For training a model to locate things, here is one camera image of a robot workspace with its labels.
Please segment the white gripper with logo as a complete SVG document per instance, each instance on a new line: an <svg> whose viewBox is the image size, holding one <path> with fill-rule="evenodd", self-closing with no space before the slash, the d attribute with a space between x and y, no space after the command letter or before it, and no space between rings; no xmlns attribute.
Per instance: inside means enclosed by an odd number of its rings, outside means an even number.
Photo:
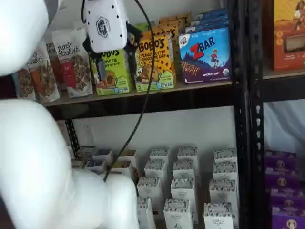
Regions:
<svg viewBox="0 0 305 229"><path fill-rule="evenodd" d="M101 52L123 49L126 46L130 69L136 69L135 53L142 31L127 22L122 0L86 0L84 4L88 35L83 47L97 70L96 83L105 80L105 63Z"/></svg>

